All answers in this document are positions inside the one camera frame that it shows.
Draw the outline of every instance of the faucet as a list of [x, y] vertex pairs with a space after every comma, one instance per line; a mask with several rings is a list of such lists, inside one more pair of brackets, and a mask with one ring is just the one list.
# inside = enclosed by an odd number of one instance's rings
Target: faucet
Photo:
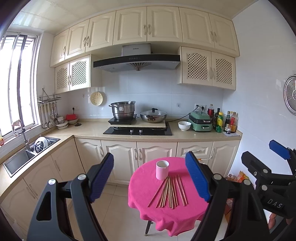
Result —
[[26, 129], [23, 128], [22, 121], [21, 120], [17, 120], [15, 122], [13, 122], [11, 124], [11, 127], [12, 127], [12, 134], [14, 136], [16, 136], [16, 137], [18, 137], [20, 135], [23, 135], [24, 136], [24, 141], [25, 141], [26, 149], [29, 150], [30, 149], [30, 145], [29, 145], [30, 138], [28, 140], [26, 138], [26, 135], [25, 135]]

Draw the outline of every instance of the pink tablecloth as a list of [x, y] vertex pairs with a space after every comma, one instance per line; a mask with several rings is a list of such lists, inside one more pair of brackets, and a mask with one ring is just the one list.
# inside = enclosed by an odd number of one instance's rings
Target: pink tablecloth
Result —
[[[155, 177], [156, 162], [159, 160], [166, 160], [170, 163], [169, 176], [180, 175], [188, 201], [185, 207], [178, 189], [176, 192], [179, 206], [175, 209], [169, 208], [168, 202], [164, 208], [155, 208], [162, 189], [150, 207], [147, 207], [162, 182]], [[187, 171], [185, 159], [180, 157], [159, 158], [140, 166], [132, 175], [128, 186], [128, 205], [140, 211], [141, 219], [155, 222], [155, 228], [158, 231], [167, 229], [169, 236], [193, 229], [195, 221], [201, 220], [207, 209], [207, 202], [198, 195]]]

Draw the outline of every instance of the green electric grill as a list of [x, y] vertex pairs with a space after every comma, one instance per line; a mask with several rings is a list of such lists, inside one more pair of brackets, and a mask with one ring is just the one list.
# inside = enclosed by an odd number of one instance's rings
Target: green electric grill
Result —
[[213, 119], [202, 111], [192, 111], [188, 121], [191, 123], [191, 128], [197, 132], [211, 131], [213, 127]]

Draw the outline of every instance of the stainless steel pot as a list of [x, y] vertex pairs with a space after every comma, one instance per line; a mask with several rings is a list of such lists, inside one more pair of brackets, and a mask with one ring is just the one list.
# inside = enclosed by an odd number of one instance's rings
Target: stainless steel pot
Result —
[[135, 101], [115, 102], [109, 106], [112, 107], [112, 114], [115, 119], [132, 119], [135, 113]]
[[152, 108], [152, 110], [141, 112], [140, 116], [145, 122], [158, 123], [166, 119], [167, 113], [156, 108]]

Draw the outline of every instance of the window frame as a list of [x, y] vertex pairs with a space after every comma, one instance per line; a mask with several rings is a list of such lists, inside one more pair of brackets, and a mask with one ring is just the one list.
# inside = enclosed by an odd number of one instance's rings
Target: window frame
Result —
[[[29, 37], [32, 37], [34, 38], [34, 45], [33, 45], [33, 51], [32, 51], [32, 59], [31, 59], [31, 71], [30, 71], [30, 102], [31, 102], [31, 111], [32, 111], [32, 117], [33, 117], [33, 123], [30, 124], [30, 125], [27, 125], [27, 126], [24, 126], [24, 128], [26, 129], [26, 131], [32, 129], [33, 127], [36, 127], [38, 125], [40, 125], [39, 123], [39, 119], [38, 119], [38, 112], [37, 112], [37, 90], [36, 90], [36, 83], [34, 81], [34, 77], [35, 77], [35, 68], [36, 68], [36, 60], [37, 60], [37, 48], [38, 48], [38, 44], [39, 44], [39, 36], [36, 35], [36, 34], [31, 34], [31, 33], [26, 33], [26, 32], [14, 32], [14, 31], [7, 31], [4, 36], [3, 36], [3, 40], [5, 40], [6, 36], [9, 36], [9, 35], [13, 35], [13, 36], [17, 36], [16, 37], [16, 41], [14, 42], [14, 45], [13, 45], [13, 50], [15, 49], [15, 46], [16, 46], [16, 43], [17, 43], [17, 38], [19, 36], [25, 36], [25, 38], [27, 38], [28, 36]], [[20, 71], [20, 64], [21, 64], [21, 61], [19, 61], [19, 64], [18, 64], [18, 72]], [[20, 103], [20, 92], [19, 92], [19, 86], [20, 86], [20, 77], [19, 75], [17, 75], [17, 86], [18, 86], [18, 90], [17, 90], [17, 95], [18, 95], [18, 107], [19, 107], [19, 113], [21, 113], [20, 111], [20, 108], [21, 108], [21, 103]], [[4, 143], [6, 143], [7, 141], [11, 140], [15, 138], [15, 136], [12, 134], [12, 130], [3, 135], [3, 139], [4, 139]]]

